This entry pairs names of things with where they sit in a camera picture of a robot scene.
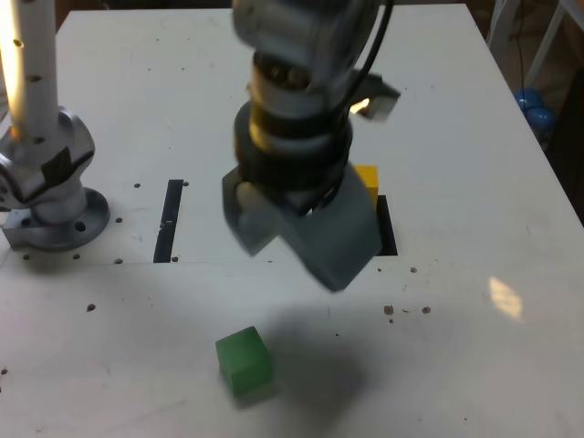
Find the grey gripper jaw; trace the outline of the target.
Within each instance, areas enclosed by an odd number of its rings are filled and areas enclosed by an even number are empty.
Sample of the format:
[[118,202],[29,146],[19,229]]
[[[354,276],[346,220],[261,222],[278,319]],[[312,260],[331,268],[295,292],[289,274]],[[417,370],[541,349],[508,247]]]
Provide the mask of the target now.
[[332,293],[344,290],[381,250],[375,207],[356,169],[311,214],[278,214],[279,235],[306,270]]
[[244,177],[236,165],[222,179],[224,219],[237,243],[257,256],[279,238],[291,251],[295,242],[291,220],[295,219],[290,191]]

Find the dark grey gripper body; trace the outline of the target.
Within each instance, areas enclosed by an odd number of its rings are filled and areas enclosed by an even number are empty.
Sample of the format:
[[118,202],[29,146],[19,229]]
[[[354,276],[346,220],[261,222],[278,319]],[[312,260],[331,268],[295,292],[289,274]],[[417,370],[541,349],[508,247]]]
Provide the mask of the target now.
[[336,195],[336,188],[316,187],[304,191],[289,191],[284,194],[284,201],[298,216],[304,216],[324,208]]

